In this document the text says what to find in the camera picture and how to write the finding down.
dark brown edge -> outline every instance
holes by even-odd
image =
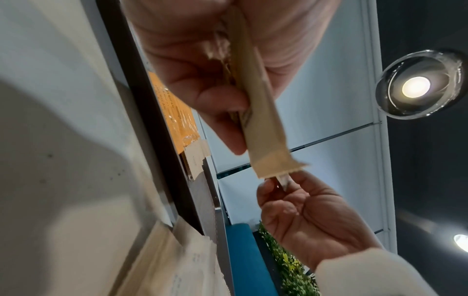
[[[190,193],[187,176],[174,148],[166,120],[120,2],[97,0],[96,3],[161,166],[169,190],[166,194],[172,198],[178,215],[204,234]]]

white sleeve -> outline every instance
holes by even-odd
[[[324,260],[315,279],[322,296],[437,296],[408,262],[380,249]]]

orange package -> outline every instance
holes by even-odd
[[[162,84],[161,80],[153,72],[148,75],[155,90],[157,101],[161,106],[166,124],[171,133],[177,153],[180,154],[191,143],[195,142],[200,135],[195,124],[192,110],[184,102],[179,100]]]

light fixture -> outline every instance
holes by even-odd
[[[388,116],[429,116],[460,98],[466,89],[460,54],[425,50],[406,55],[382,73],[375,90],[377,106]]]
[[[453,240],[463,251],[468,252],[468,236],[455,235]]]
[[[408,79],[401,89],[403,95],[415,99],[425,95],[430,89],[430,81],[426,77],[416,76]]]

blue cushion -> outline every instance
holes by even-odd
[[[278,296],[248,224],[226,226],[235,296]]]

